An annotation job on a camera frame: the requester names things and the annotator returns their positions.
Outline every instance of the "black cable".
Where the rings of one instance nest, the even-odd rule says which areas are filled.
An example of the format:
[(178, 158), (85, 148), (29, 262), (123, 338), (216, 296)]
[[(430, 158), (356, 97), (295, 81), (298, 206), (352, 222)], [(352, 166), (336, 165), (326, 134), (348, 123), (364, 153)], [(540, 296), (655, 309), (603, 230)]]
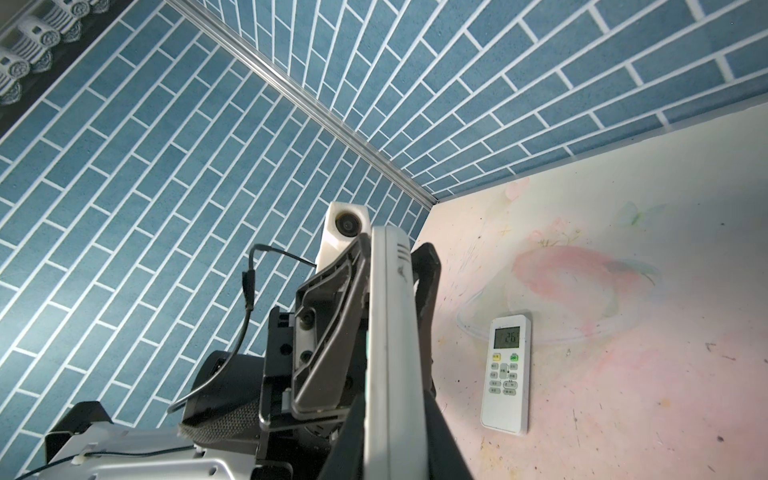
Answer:
[[(84, 457), (106, 457), (106, 456), (113, 456), (113, 457), (154, 457), (156, 455), (165, 455), (166, 453), (175, 453), (175, 452), (184, 452), (185, 450), (192, 450), (194, 449), (194, 445), (186, 445), (184, 447), (176, 447), (174, 449), (165, 449), (165, 450), (157, 450), (155, 452), (139, 452), (139, 453), (131, 453), (131, 452), (86, 452), (82, 454)], [(50, 467), (55, 467), (56, 465), (59, 465), (61, 463), (70, 462), (74, 457), (77, 455), (69, 455), (68, 457), (60, 458), (59, 460), (56, 460), (55, 462), (47, 463), (43, 465), (42, 467), (38, 467), (34, 470), (31, 470), (29, 472), (26, 472), (24, 475), (16, 478), (16, 480), (24, 480), (25, 478), (29, 478), (33, 475), (37, 475), (38, 473), (42, 472), (43, 470), (48, 470)]]

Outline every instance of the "white camera housing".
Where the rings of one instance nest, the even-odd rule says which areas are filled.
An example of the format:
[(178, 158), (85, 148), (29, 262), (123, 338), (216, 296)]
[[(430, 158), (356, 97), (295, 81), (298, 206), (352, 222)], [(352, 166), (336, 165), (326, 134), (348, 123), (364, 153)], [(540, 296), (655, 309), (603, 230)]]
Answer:
[(359, 222), (360, 233), (371, 234), (371, 220), (368, 217), (368, 209), (362, 205), (343, 204), (331, 202), (326, 213), (326, 221), (323, 225), (323, 238), (320, 241), (320, 250), (317, 252), (316, 271), (321, 271), (330, 265), (346, 249), (355, 237), (343, 235), (336, 226), (336, 219), (344, 214), (352, 214)]

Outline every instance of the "digital number display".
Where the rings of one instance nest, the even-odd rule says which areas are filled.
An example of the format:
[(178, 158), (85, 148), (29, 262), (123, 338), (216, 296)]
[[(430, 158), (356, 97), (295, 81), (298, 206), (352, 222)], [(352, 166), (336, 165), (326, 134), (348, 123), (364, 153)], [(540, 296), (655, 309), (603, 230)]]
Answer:
[(517, 349), (520, 348), (520, 327), (511, 326), (506, 329), (496, 329), (493, 348)]

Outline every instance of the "white remote control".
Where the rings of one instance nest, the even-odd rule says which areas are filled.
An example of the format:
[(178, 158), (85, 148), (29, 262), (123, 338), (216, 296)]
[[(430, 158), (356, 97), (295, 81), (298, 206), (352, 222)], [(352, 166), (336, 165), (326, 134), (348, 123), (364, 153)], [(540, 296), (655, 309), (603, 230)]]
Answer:
[(524, 315), (495, 319), (485, 361), (482, 412), (484, 427), (524, 435), (528, 430), (528, 377), (531, 320)]

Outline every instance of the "blue brick wall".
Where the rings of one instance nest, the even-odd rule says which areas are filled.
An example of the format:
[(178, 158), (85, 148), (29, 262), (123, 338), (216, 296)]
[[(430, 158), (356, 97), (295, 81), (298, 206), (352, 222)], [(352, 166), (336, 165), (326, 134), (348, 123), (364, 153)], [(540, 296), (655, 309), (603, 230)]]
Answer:
[(441, 199), (768, 91), (766, 0), (201, 1)]
[[(236, 335), (249, 245), (313, 258), (333, 200), (412, 239), (426, 218), (175, 10), (134, 3), (0, 140), (0, 478), (40, 465), (76, 402), (175, 423), (169, 402)], [(258, 258), (247, 352), (310, 274)]]

